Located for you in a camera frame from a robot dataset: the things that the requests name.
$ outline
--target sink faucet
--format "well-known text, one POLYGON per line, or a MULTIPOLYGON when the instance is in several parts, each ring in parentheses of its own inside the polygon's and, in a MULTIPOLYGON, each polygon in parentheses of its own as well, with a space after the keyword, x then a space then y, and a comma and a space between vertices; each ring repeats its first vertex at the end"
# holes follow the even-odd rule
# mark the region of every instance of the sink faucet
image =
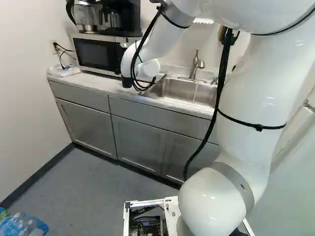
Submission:
POLYGON ((192 68, 190 71, 189 78, 195 80, 196 79, 196 73, 197 69, 204 69, 206 67, 206 63, 203 60, 200 60, 198 57, 199 49, 196 50, 196 55, 192 61, 192 68))

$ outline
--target coffee maker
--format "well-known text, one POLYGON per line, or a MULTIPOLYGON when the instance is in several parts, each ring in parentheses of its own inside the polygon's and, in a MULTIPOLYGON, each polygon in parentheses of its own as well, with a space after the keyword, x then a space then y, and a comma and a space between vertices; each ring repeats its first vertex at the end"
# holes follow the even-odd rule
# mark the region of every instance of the coffee maker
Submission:
POLYGON ((82 33, 142 37, 140 0, 67 0, 66 9, 82 33))

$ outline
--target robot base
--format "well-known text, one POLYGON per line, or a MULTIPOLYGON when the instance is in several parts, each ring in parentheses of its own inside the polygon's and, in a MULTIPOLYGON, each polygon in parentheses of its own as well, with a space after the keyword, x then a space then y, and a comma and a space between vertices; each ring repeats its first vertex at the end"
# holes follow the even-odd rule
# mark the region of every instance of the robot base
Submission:
MULTIPOLYGON (((178 197, 168 197, 164 199, 151 201, 130 201, 125 202, 124 207, 124 236, 135 235, 133 230, 134 219, 156 217, 158 224, 156 225, 155 234, 144 232, 146 236, 194 236, 187 224, 181 218, 181 212, 178 206, 178 197)), ((149 222, 142 222, 141 225, 149 225, 149 222)), ((242 235, 255 236, 248 221, 243 220, 242 225, 238 227, 242 235)))

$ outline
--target floor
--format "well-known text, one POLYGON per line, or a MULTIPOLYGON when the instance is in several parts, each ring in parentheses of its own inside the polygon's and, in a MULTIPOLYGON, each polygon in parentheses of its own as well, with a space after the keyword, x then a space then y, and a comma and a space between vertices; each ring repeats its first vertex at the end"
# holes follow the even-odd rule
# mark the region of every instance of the floor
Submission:
POLYGON ((122 236, 125 201, 178 191, 129 169, 74 149, 9 209, 46 222, 49 236, 122 236))

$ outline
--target white countertop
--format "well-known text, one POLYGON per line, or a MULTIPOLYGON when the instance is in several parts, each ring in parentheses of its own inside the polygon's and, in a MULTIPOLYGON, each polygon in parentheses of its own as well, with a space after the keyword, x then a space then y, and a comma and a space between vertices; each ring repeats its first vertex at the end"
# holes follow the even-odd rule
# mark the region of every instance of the white countertop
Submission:
POLYGON ((148 98, 139 96, 134 88, 123 88, 122 81, 106 78, 98 75, 78 73, 68 77, 53 77, 47 75, 47 79, 62 84, 75 86, 78 88, 99 92, 113 97, 118 97, 130 101, 139 102, 142 104, 159 107, 175 112, 180 112, 192 116, 197 116, 205 119, 211 119, 214 109, 196 103, 185 102, 178 99, 170 98, 148 98))

